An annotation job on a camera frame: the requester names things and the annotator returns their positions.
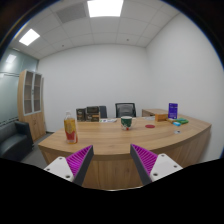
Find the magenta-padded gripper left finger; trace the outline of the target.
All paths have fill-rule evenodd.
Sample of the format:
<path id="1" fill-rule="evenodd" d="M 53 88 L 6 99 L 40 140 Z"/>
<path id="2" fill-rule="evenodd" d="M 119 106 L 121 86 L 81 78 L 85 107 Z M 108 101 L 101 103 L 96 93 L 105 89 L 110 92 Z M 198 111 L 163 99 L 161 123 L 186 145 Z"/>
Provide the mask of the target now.
<path id="1" fill-rule="evenodd" d="M 57 157 L 45 171 L 81 186 L 93 155 L 93 146 L 89 145 L 68 157 Z"/>

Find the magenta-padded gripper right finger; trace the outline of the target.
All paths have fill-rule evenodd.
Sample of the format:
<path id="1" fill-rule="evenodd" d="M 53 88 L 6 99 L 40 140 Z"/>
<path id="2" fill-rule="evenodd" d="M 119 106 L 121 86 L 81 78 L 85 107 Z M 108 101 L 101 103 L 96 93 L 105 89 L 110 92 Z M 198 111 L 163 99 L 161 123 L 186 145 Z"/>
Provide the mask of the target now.
<path id="1" fill-rule="evenodd" d="M 166 154 L 157 155 L 135 144 L 130 145 L 130 154 L 143 185 L 150 184 L 182 169 Z"/>

